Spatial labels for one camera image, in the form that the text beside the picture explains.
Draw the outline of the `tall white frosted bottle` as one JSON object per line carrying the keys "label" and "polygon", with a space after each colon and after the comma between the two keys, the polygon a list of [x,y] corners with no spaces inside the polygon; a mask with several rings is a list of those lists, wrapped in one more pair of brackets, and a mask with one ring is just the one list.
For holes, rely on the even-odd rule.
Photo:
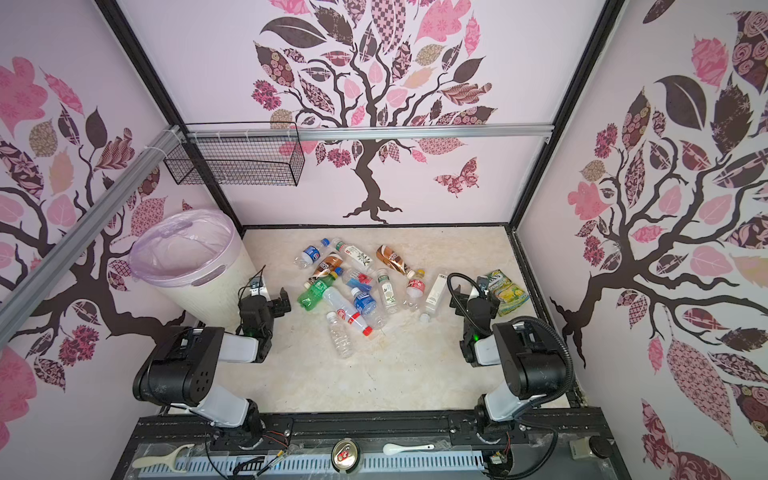
{"label": "tall white frosted bottle", "polygon": [[424,300],[423,309],[419,316],[419,319],[422,322],[427,322],[436,317],[438,308],[446,290],[447,276],[447,273],[438,273],[435,277],[431,288]]}

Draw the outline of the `clear bottle yellow cap red label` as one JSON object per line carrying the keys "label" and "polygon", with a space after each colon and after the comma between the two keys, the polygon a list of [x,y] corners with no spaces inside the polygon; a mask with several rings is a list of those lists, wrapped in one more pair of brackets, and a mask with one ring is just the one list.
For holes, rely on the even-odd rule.
{"label": "clear bottle yellow cap red label", "polygon": [[411,311],[415,311],[425,291],[425,272],[423,269],[413,270],[408,274],[408,282],[405,290],[404,305]]}

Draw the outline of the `clear bottle green band label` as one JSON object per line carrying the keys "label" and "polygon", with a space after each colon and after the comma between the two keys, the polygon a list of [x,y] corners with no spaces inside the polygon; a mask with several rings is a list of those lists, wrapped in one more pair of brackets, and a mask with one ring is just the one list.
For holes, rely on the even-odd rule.
{"label": "clear bottle green band label", "polygon": [[383,308],[389,314],[398,312],[399,303],[395,295],[394,285],[386,269],[379,269],[375,273],[375,278],[380,290]]}

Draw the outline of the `Pocari Sweat bottle blue label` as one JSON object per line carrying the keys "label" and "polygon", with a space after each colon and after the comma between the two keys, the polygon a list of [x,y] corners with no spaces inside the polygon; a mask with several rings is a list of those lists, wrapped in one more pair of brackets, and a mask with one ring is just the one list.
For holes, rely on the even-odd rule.
{"label": "Pocari Sweat bottle blue label", "polygon": [[365,321],[374,330],[381,330],[386,322],[383,316],[383,309],[378,306],[377,301],[368,292],[357,287],[351,289],[353,296],[353,305],[363,316]]}

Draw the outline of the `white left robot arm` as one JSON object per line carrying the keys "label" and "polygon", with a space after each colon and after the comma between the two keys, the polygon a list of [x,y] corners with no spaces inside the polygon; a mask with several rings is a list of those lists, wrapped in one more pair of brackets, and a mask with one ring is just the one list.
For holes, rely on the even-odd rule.
{"label": "white left robot arm", "polygon": [[265,431],[258,406],[215,381],[221,363],[259,364],[266,360],[274,321],[292,310],[285,289],[269,299],[249,294],[238,300],[240,325],[175,327],[156,346],[137,372],[132,386],[139,401],[175,407],[202,417],[213,426],[259,439]]}

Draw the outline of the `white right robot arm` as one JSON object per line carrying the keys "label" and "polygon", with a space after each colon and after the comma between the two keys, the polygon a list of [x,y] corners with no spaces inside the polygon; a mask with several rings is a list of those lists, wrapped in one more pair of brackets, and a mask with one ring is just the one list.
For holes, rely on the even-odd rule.
{"label": "white right robot arm", "polygon": [[475,368],[499,366],[503,374],[503,382],[481,395],[475,407],[481,426],[515,422],[572,388],[572,357],[547,322],[531,316],[494,322],[498,309],[488,298],[450,295],[451,308],[463,317],[459,347],[464,360]]}

